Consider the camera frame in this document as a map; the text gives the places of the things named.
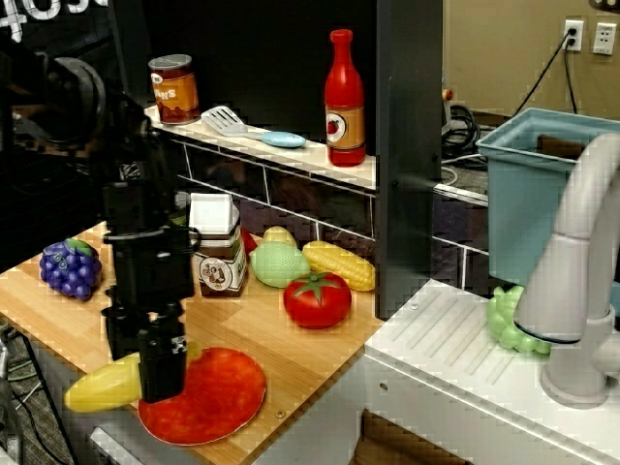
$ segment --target red tomato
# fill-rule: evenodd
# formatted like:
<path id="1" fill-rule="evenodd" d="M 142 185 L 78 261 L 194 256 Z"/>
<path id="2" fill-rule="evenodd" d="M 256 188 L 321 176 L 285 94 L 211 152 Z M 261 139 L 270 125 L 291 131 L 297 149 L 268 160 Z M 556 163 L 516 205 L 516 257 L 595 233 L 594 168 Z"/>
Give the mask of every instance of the red tomato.
<path id="1" fill-rule="evenodd" d="M 210 443 L 247 423 L 261 407 L 264 390 L 264 373 L 253 359 L 231 349 L 204 349 L 187 368 L 185 389 L 155 404 L 141 400 L 139 419 L 160 441 Z"/>
<path id="2" fill-rule="evenodd" d="M 310 329 L 333 326 L 349 313 L 351 291 L 336 274 L 310 273 L 287 286 L 284 307 L 300 326 Z"/>

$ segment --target blue basket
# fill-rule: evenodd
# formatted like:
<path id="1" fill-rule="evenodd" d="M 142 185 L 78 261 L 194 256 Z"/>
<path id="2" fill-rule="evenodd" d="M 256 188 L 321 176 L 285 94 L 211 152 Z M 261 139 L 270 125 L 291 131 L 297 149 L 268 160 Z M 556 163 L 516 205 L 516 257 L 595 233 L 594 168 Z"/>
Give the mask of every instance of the blue basket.
<path id="1" fill-rule="evenodd" d="M 528 108 L 478 142 L 488 158 L 489 274 L 520 286 L 548 241 L 575 161 L 536 153 L 538 137 L 588 145 L 620 122 Z"/>

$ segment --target jar lid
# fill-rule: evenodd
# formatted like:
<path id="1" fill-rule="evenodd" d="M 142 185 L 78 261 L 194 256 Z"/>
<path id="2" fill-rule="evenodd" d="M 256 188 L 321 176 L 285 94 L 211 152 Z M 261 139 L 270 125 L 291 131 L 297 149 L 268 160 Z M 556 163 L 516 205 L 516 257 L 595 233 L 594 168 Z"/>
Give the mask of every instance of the jar lid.
<path id="1" fill-rule="evenodd" d="M 148 62 L 148 67 L 155 70 L 176 70 L 192 63 L 190 55 L 166 55 L 153 58 Z"/>

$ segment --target red bottle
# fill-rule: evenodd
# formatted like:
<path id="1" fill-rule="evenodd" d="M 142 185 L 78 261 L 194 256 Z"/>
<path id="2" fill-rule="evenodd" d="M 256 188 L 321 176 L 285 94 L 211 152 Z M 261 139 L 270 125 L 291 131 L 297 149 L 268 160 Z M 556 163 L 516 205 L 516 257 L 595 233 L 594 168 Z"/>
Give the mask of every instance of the red bottle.
<path id="1" fill-rule="evenodd" d="M 325 84 L 327 154 L 336 167 L 354 167 L 364 161 L 364 89 L 351 59 L 353 32 L 333 31 L 334 59 Z"/>

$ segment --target gray faucet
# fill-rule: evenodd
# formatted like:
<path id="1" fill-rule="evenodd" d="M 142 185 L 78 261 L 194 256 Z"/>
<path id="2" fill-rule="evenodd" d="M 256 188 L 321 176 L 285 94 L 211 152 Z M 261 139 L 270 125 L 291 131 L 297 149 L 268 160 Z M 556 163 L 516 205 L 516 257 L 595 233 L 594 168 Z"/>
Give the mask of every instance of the gray faucet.
<path id="1" fill-rule="evenodd" d="M 620 134 L 604 134 L 575 165 L 551 238 L 514 311 L 519 329 L 553 344 L 541 385 L 563 405 L 602 405 L 607 377 L 620 377 L 620 334 L 610 306 L 619 244 Z"/>

